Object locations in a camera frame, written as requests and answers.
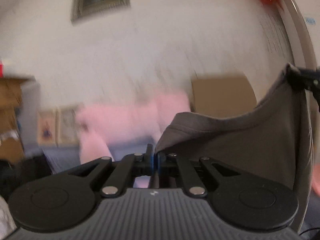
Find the grey garment with pink cuffs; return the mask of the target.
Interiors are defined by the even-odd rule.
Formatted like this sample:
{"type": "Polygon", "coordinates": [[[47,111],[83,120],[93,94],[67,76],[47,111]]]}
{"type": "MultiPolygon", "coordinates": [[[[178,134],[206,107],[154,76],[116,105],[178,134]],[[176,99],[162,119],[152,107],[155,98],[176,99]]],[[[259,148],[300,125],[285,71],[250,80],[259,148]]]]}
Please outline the grey garment with pink cuffs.
{"type": "Polygon", "coordinates": [[[203,154],[277,181],[306,199],[311,188],[313,142],[305,90],[287,65],[263,100],[232,118],[177,114],[156,152],[176,151],[191,159],[203,154]]]}

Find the tan leather headrest cushion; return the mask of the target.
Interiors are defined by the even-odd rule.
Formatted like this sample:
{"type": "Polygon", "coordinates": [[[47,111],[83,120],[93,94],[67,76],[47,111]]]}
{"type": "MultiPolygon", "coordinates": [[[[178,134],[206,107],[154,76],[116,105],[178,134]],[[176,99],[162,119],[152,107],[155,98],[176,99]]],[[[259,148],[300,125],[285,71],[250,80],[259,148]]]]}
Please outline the tan leather headrest cushion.
{"type": "Polygon", "coordinates": [[[254,90],[244,74],[200,76],[192,79],[193,108],[214,118],[231,118],[257,105],[254,90]]]}

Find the grey printed sofa cover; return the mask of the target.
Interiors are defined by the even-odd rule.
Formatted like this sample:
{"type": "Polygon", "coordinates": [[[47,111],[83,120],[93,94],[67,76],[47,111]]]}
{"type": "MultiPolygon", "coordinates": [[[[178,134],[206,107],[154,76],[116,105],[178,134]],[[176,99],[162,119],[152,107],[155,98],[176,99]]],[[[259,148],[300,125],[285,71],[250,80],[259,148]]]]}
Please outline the grey printed sofa cover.
{"type": "MultiPolygon", "coordinates": [[[[114,159],[118,161],[127,154],[145,153],[147,144],[153,145],[153,143],[149,141],[134,142],[123,145],[113,145],[110,147],[110,152],[114,159]]],[[[53,174],[66,171],[80,165],[79,146],[48,146],[42,147],[42,151],[48,160],[53,174]]]]}

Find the black clothes pile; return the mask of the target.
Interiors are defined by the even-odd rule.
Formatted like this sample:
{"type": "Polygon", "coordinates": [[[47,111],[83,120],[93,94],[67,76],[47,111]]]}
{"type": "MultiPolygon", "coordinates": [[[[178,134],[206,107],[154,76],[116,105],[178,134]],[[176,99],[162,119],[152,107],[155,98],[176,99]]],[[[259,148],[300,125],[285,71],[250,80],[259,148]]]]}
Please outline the black clothes pile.
{"type": "Polygon", "coordinates": [[[43,153],[22,159],[16,164],[1,159],[1,197],[7,202],[18,187],[52,174],[52,169],[43,153]]]}

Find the large pink plush toy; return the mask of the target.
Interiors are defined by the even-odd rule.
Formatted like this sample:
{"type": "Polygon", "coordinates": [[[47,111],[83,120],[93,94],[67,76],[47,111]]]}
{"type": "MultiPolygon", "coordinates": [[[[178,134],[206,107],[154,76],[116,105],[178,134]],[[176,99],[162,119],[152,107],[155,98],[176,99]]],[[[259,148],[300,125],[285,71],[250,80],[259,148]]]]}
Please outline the large pink plush toy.
{"type": "Polygon", "coordinates": [[[109,146],[144,138],[158,142],[177,113],[190,112],[188,95],[183,90],[158,93],[147,101],[129,105],[95,104],[77,110],[80,163],[100,157],[114,159],[109,146]]]}

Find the framed picture on wall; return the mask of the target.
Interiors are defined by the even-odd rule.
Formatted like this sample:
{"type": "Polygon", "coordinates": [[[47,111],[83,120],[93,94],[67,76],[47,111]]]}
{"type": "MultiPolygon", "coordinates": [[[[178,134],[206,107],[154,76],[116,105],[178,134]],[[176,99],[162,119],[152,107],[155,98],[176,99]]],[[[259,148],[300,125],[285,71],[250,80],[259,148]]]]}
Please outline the framed picture on wall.
{"type": "Polygon", "coordinates": [[[37,114],[37,142],[39,145],[56,145],[56,110],[39,111],[37,114]]]}

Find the cardboard boxes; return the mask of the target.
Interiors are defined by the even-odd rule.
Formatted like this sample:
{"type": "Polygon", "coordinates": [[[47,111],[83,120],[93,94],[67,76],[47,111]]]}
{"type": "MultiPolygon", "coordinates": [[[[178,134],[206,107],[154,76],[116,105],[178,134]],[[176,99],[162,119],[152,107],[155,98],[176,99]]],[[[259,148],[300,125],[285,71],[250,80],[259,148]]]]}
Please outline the cardboard boxes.
{"type": "Polygon", "coordinates": [[[11,164],[24,157],[18,116],[27,101],[26,87],[33,78],[1,77],[1,160],[11,164]]]}

